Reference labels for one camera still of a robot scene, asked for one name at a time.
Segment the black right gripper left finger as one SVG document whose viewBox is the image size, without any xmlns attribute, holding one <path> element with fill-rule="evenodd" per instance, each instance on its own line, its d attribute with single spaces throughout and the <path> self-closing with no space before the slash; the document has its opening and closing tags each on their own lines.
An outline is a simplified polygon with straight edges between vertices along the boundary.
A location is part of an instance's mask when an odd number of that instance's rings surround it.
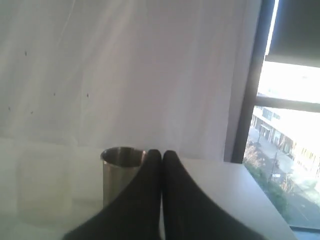
<svg viewBox="0 0 320 240">
<path fill-rule="evenodd" d="M 159 240 L 162 156 L 148 151 L 128 186 L 98 214 L 64 240 Z"/>
</svg>

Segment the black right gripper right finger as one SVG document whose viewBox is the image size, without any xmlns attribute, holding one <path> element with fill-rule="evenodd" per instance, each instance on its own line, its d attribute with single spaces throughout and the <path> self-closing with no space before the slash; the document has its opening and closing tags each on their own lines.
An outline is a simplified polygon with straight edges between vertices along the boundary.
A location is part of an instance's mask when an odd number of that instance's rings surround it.
<svg viewBox="0 0 320 240">
<path fill-rule="evenodd" d="M 240 191 L 236 177 L 248 178 L 236 163 L 162 158 L 162 209 L 167 240 L 270 240 L 259 207 Z"/>
</svg>

